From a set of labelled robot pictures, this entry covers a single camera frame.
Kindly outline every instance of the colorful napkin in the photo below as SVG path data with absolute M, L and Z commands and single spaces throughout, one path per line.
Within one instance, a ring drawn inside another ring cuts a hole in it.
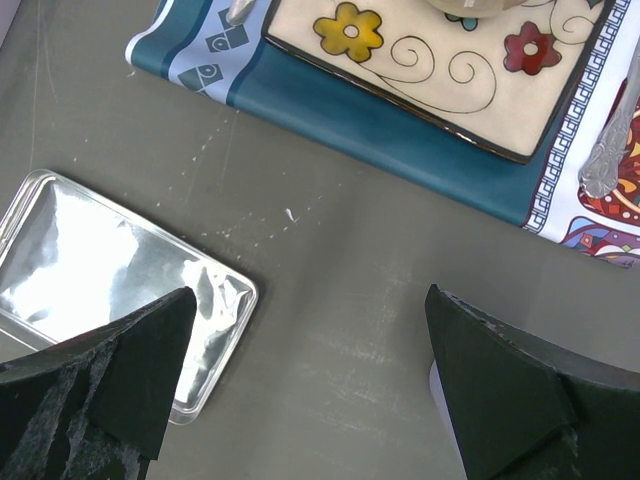
M 126 58 L 586 255 L 625 267 L 640 262 L 638 122 L 612 195 L 591 201 L 580 195 L 577 179 L 626 76 L 640 35 L 640 1 L 615 1 L 575 93 L 565 100 L 566 114 L 527 165 L 467 144 L 267 45 L 261 28 L 269 1 L 257 0 L 239 27 L 226 22 L 230 0 L 163 1 L 151 27 L 127 46 Z

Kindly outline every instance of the fork handle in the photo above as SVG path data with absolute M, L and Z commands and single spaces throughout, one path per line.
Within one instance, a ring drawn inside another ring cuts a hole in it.
M 600 132 L 589 158 L 580 169 L 580 184 L 592 198 L 602 198 L 618 185 L 618 165 L 624 158 L 629 125 L 640 97 L 640 40 L 636 45 L 627 86 L 611 119 Z

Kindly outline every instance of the rectangular tray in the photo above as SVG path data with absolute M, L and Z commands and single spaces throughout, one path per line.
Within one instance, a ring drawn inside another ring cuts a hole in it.
M 170 420 L 195 420 L 258 299 L 249 279 L 97 193 L 47 170 L 0 223 L 0 329 L 40 350 L 182 286 L 198 311 Z

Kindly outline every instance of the fork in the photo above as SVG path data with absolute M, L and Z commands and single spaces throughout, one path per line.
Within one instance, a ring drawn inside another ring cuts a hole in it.
M 253 8 L 254 2 L 255 0 L 231 0 L 229 12 L 227 12 L 227 22 L 229 22 L 229 25 L 234 27 L 241 25 Z

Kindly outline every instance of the silver fork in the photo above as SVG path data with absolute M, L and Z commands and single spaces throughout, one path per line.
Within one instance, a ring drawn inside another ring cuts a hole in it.
M 631 59 L 627 86 L 611 119 L 600 132 L 589 158 L 580 169 L 580 185 L 592 198 L 602 198 L 618 186 L 618 165 L 624 158 L 629 125 L 640 97 L 640 39 Z
M 237 27 L 244 22 L 247 15 L 253 8 L 255 0 L 231 0 L 229 12 L 227 12 L 227 22 L 229 25 Z

